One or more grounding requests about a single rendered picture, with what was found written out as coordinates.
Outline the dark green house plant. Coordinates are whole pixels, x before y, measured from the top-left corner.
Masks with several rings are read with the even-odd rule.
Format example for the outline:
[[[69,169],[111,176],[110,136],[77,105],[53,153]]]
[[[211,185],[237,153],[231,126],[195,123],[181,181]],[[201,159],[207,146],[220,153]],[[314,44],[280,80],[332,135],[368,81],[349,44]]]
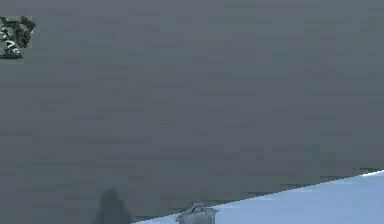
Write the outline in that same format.
[[[22,16],[20,21],[11,21],[0,16],[0,41],[6,44],[0,59],[22,59],[21,48],[26,48],[36,24],[27,17]]]

